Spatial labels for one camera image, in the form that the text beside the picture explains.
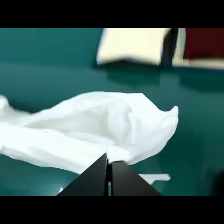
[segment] cream colored object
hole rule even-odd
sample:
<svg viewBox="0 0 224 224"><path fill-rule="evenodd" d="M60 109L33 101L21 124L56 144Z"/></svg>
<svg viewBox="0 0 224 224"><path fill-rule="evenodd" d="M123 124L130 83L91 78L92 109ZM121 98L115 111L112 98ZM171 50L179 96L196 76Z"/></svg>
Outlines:
<svg viewBox="0 0 224 224"><path fill-rule="evenodd" d="M186 32L185 28L179 28L176 50L173 57L173 65L196 68L224 68L224 59L183 59Z"/></svg>
<svg viewBox="0 0 224 224"><path fill-rule="evenodd" d="M134 59L159 65L163 41L171 28L105 28L97 63Z"/></svg>

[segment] dark red object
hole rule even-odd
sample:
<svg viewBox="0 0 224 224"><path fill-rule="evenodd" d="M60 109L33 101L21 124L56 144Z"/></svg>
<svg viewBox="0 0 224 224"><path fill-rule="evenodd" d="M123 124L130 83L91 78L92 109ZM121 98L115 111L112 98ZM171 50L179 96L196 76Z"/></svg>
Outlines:
<svg viewBox="0 0 224 224"><path fill-rule="evenodd" d="M186 28L184 58L224 58L224 28Z"/></svg>

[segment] black bar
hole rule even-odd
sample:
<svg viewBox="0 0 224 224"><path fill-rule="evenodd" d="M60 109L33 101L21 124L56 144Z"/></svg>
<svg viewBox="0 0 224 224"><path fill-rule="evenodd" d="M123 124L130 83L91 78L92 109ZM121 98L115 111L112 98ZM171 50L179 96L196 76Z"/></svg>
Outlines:
<svg viewBox="0 0 224 224"><path fill-rule="evenodd" d="M108 196L107 155L101 156L58 196Z"/></svg>
<svg viewBox="0 0 224 224"><path fill-rule="evenodd" d="M124 162L111 164L111 196L161 196Z"/></svg>

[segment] green table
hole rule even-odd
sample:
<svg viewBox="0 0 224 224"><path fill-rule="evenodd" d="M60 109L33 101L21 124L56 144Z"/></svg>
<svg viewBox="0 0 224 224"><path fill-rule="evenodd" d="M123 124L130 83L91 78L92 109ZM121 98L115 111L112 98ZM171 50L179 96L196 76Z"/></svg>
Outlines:
<svg viewBox="0 0 224 224"><path fill-rule="evenodd" d="M175 135L158 155L133 165L168 173L163 195L210 195L224 170L224 72L159 71L150 66L97 67L100 28L0 29L0 94L37 112L90 91L142 92L161 110L179 107ZM76 174L0 155L0 195L56 195Z"/></svg>

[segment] green tabletop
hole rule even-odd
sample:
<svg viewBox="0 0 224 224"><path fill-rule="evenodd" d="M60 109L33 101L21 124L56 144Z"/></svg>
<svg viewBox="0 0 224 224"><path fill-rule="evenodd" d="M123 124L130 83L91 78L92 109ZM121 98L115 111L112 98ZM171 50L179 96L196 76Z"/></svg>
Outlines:
<svg viewBox="0 0 224 224"><path fill-rule="evenodd" d="M161 110L179 107L179 124L138 173L168 173L163 195L210 195L224 170L224 72L139 65L96 66L101 28L0 29L0 94L30 112L91 91L142 92ZM77 177L0 155L0 195L56 195Z"/></svg>

